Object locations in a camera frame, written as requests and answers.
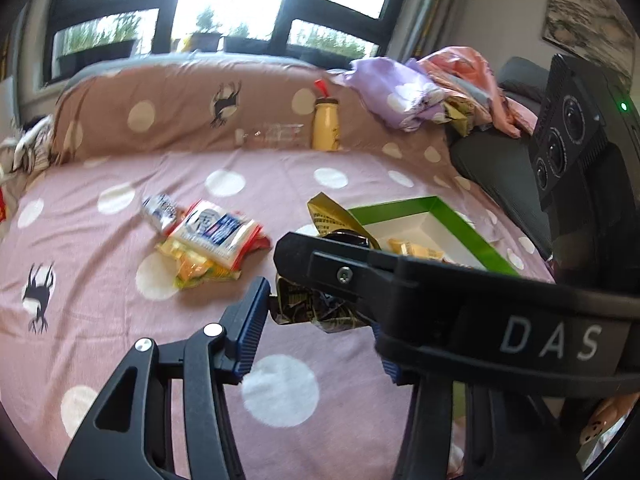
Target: black deer silhouette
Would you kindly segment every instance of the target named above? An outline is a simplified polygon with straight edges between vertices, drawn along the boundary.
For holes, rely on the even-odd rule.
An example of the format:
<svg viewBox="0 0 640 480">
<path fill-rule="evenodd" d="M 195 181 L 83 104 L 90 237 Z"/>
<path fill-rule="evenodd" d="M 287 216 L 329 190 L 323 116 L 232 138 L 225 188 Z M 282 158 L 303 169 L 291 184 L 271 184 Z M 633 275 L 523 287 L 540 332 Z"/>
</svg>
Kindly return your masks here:
<svg viewBox="0 0 640 480">
<path fill-rule="evenodd" d="M 33 300 L 38 302 L 36 317 L 29 322 L 29 332 L 33 330 L 33 333 L 36 333 L 36 323 L 40 322 L 40 331 L 38 333 L 42 334 L 43 329 L 46 331 L 49 330 L 49 324 L 44 317 L 44 313 L 47 311 L 47 307 L 49 306 L 51 287 L 53 287 L 53 263 L 49 266 L 47 276 L 44 283 L 41 285 L 36 284 L 36 277 L 42 268 L 42 264 L 38 266 L 38 269 L 36 269 L 35 272 L 33 272 L 34 266 L 35 264 L 31 266 L 31 270 L 29 271 L 29 281 L 27 282 L 27 287 L 24 289 L 22 300 Z"/>
<path fill-rule="evenodd" d="M 238 89 L 236 89 L 236 84 L 231 83 L 231 94 L 227 97 L 223 97 L 225 94 L 225 85 L 220 85 L 220 90 L 218 93 L 213 96 L 213 120 L 211 121 L 211 126 L 213 128 L 217 126 L 223 126 L 226 123 L 225 110 L 229 107 L 237 107 L 238 106 L 238 94 L 240 93 L 240 89 L 242 88 L 242 81 L 238 83 Z"/>
</svg>

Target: camera lens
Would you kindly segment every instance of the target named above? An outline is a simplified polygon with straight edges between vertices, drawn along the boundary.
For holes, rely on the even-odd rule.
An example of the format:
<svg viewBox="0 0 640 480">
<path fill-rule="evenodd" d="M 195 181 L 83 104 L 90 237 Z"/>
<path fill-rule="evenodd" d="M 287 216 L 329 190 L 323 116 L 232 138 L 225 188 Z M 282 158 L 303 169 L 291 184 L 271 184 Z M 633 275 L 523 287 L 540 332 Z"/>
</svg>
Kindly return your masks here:
<svg viewBox="0 0 640 480">
<path fill-rule="evenodd" d="M 540 189 L 545 189 L 546 187 L 546 166 L 545 163 L 539 158 L 536 163 L 536 180 L 538 181 L 538 185 Z"/>
<path fill-rule="evenodd" d="M 569 138 L 573 142 L 580 143 L 584 137 L 584 116 L 575 97 L 567 96 L 564 98 L 562 117 Z"/>
<path fill-rule="evenodd" d="M 546 154 L 549 157 L 551 163 L 551 169 L 556 174 L 560 174 L 564 171 L 564 146 L 558 130 L 552 128 L 549 132 L 549 136 L 546 141 Z"/>
</svg>

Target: white letter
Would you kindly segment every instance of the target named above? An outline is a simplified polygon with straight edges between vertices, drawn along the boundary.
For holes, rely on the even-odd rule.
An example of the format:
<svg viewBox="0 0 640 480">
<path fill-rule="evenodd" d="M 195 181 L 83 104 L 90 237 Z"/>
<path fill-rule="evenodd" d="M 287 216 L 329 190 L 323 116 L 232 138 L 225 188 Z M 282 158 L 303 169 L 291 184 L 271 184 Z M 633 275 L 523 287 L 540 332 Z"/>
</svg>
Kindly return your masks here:
<svg viewBox="0 0 640 480">
<path fill-rule="evenodd" d="M 520 342 L 517 345 L 513 346 L 509 344 L 509 340 L 511 339 L 513 326 L 516 323 L 524 327 L 524 334 L 522 334 L 522 339 L 520 340 Z M 505 354 L 517 354 L 526 346 L 527 341 L 529 340 L 530 333 L 531 323 L 526 317 L 511 316 L 509 318 L 509 322 L 507 323 L 507 330 L 504 331 L 504 337 L 502 338 L 502 344 L 500 345 L 500 352 L 504 352 Z"/>
<path fill-rule="evenodd" d="M 562 355 L 564 354 L 564 323 L 558 324 L 549 341 L 546 342 L 545 347 L 540 351 L 540 354 L 538 354 L 538 357 L 544 357 L 550 350 L 558 354 L 558 359 L 562 359 Z"/>
<path fill-rule="evenodd" d="M 600 334 L 600 332 L 602 332 L 602 327 L 600 325 L 591 325 L 587 329 L 587 331 L 584 333 L 582 342 L 584 343 L 585 346 L 588 346 L 589 348 L 591 348 L 591 352 L 589 352 L 588 354 L 585 354 L 583 352 L 578 352 L 578 359 L 580 359 L 580 361 L 588 361 L 595 355 L 596 350 L 598 349 L 598 343 L 596 343 L 593 339 L 589 339 L 589 336 L 592 333 Z"/>
</svg>

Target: window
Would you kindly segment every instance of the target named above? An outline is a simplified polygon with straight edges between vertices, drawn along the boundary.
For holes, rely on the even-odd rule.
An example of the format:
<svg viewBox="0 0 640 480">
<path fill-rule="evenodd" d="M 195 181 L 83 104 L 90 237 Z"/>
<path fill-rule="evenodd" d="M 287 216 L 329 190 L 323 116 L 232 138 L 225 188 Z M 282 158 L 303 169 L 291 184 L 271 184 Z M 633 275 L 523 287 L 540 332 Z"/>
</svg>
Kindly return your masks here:
<svg viewBox="0 0 640 480">
<path fill-rule="evenodd" d="M 52 0 L 45 82 L 98 60 L 175 51 L 291 56 L 324 68 L 383 55 L 403 0 Z"/>
</svg>

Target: red tag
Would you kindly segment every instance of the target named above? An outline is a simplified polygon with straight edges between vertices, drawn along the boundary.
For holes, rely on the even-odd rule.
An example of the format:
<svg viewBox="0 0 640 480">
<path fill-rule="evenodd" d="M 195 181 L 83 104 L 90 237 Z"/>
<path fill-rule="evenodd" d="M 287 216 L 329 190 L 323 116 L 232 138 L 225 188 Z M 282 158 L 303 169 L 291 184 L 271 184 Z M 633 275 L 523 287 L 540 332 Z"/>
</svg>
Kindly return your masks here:
<svg viewBox="0 0 640 480">
<path fill-rule="evenodd" d="M 0 187 L 0 222 L 6 220 L 6 206 L 4 205 L 4 197 L 2 196 L 2 187 Z"/>
</svg>

